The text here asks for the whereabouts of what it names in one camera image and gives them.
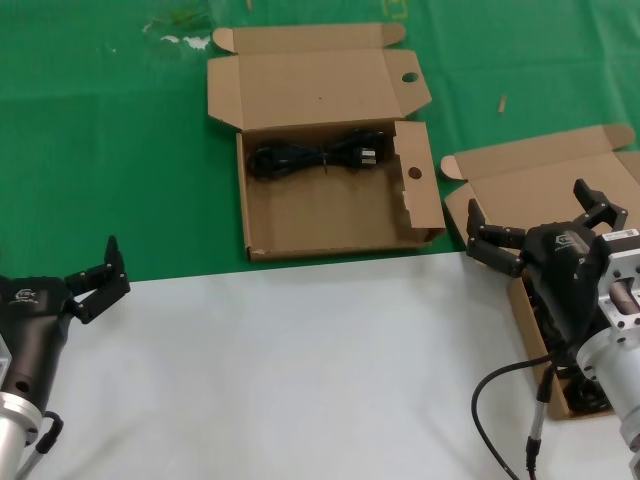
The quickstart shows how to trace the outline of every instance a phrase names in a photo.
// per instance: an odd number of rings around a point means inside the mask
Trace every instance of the metal connector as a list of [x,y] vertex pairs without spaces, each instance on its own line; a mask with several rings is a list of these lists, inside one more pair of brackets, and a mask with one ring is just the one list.
[[376,157],[376,151],[371,148],[362,149],[362,164],[363,165],[377,165],[378,159]]
[[540,440],[542,438],[542,425],[544,424],[544,417],[547,413],[547,405],[544,402],[536,402],[536,412],[533,416],[533,422],[531,423],[531,431],[529,437],[532,440]]

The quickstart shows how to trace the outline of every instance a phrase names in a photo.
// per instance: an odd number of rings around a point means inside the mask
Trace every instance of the hole in cardboard flap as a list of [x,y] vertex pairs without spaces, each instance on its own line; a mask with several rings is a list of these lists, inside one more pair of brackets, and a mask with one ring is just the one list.
[[422,177],[422,170],[420,170],[418,167],[411,167],[409,169],[409,176],[414,180],[418,180]]
[[405,73],[402,76],[402,81],[404,83],[413,83],[418,79],[418,74],[416,72],[409,72],[409,73]]

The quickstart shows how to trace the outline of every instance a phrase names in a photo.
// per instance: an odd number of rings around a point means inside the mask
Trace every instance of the cardboard box lid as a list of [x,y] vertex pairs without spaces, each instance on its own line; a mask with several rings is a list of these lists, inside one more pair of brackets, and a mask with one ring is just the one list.
[[416,54],[385,50],[398,23],[218,28],[209,115],[243,130],[396,120],[431,101]]
[[640,152],[615,152],[633,141],[630,127],[599,125],[447,156],[442,173],[467,183],[445,204],[463,239],[472,198],[488,222],[528,229],[583,213],[573,183],[584,178],[629,209],[628,226],[640,226]]

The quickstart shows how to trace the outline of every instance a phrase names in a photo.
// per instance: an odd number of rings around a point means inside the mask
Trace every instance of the coiled black cable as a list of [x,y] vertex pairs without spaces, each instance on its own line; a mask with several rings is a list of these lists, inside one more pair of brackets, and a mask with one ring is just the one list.
[[337,165],[353,170],[373,168],[385,156],[387,136],[382,132],[358,129],[335,143],[310,147],[271,141],[256,149],[247,167],[260,179],[281,178],[305,168]]

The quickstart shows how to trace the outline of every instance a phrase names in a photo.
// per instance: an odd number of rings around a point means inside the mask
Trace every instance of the black power cable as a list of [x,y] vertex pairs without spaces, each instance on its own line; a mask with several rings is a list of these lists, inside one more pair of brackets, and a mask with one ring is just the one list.
[[352,170],[373,168],[383,161],[387,136],[368,129],[354,130],[335,143],[320,148],[272,141],[256,149],[247,163],[260,179],[274,179],[310,167],[337,165]]
[[520,480],[520,479],[514,473],[514,471],[511,470],[511,468],[509,468],[509,465],[507,465],[507,462],[505,462],[502,456],[498,453],[496,448],[491,443],[491,440],[489,440],[489,437],[484,431],[484,428],[482,428],[482,424],[480,423],[480,418],[478,417],[478,397],[480,396],[480,392],[482,392],[482,389],[486,387],[487,384],[494,378],[497,378],[500,375],[503,375],[505,373],[515,372],[516,370],[522,370],[523,368],[542,365],[543,363],[553,361],[555,357],[556,357],[556,354],[550,353],[543,357],[534,358],[532,360],[526,360],[524,362],[518,362],[512,365],[507,365],[506,367],[499,368],[498,370],[491,372],[489,375],[484,377],[480,381],[480,383],[478,383],[478,386],[476,387],[476,389],[473,392],[473,395],[471,396],[471,416],[473,417],[473,423],[475,423],[476,428],[478,429],[478,433],[482,437],[482,440],[484,441],[489,451],[493,454],[493,456],[498,461],[498,463],[503,468],[503,470],[507,473],[507,475],[509,475],[513,480]]

